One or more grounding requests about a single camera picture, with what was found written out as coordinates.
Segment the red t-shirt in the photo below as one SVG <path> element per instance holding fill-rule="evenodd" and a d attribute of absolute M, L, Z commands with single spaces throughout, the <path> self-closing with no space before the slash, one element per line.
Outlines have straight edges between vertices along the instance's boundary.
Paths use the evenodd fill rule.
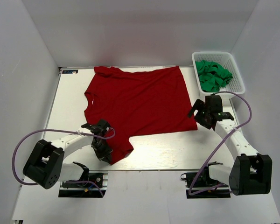
<path fill-rule="evenodd" d="M 104 119 L 114 128 L 107 141 L 113 164 L 133 151 L 131 137 L 197 130 L 188 117 L 192 106 L 178 66 L 143 72 L 98 66 L 94 72 L 84 115 L 91 125 Z"/>

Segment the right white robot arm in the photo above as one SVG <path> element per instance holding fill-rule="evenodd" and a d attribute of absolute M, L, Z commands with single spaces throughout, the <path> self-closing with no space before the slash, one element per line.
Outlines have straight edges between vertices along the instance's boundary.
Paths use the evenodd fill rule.
<path fill-rule="evenodd" d="M 270 192 L 273 166 L 271 157 L 267 154 L 260 154 L 250 145 L 238 130 L 231 113 L 223 111 L 220 96 L 211 95 L 207 96 L 205 101 L 196 100 L 188 116 L 193 117 L 201 126 L 212 129 L 222 138 L 193 178 L 189 186 L 189 195 L 193 196 L 203 192 L 203 190 L 192 192 L 200 176 L 205 185 L 212 186 L 216 182 L 218 182 L 216 187 L 227 185 L 236 196 Z M 234 159 L 232 167 L 210 161 L 222 145 L 227 146 Z"/>

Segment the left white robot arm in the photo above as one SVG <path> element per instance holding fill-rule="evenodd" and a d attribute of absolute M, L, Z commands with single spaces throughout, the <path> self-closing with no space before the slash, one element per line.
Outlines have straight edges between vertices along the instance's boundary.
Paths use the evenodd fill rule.
<path fill-rule="evenodd" d="M 39 140 L 34 146 L 23 174 L 45 189 L 56 182 L 85 186 L 90 183 L 89 169 L 79 163 L 64 163 L 69 155 L 90 146 L 100 161 L 111 163 L 112 149 L 107 140 L 115 136 L 115 130 L 101 119 L 96 125 L 83 124 L 77 131 L 65 131 L 66 136 L 57 140 Z"/>

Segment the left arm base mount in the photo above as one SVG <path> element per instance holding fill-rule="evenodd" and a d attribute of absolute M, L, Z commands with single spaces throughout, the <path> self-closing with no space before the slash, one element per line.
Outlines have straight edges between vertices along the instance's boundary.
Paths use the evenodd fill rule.
<path fill-rule="evenodd" d="M 90 171 L 87 182 L 60 184 L 59 198 L 102 198 L 107 190 L 108 172 Z"/>

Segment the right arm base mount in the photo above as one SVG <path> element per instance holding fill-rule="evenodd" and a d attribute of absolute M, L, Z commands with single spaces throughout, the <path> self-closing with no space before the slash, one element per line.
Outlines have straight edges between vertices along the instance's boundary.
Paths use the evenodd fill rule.
<path fill-rule="evenodd" d="M 189 188 L 196 176 L 196 172 L 187 172 L 181 174 L 180 178 L 182 181 L 186 183 L 186 197 L 187 199 L 219 199 L 219 198 L 231 198 L 230 189 L 227 185 L 220 186 L 218 188 L 214 188 L 214 186 L 219 185 L 220 182 L 216 180 L 212 180 L 204 174 L 201 174 L 197 181 L 195 182 L 192 188 L 192 194 L 205 189 L 212 187 L 212 189 L 201 192 L 199 194 L 190 195 Z"/>

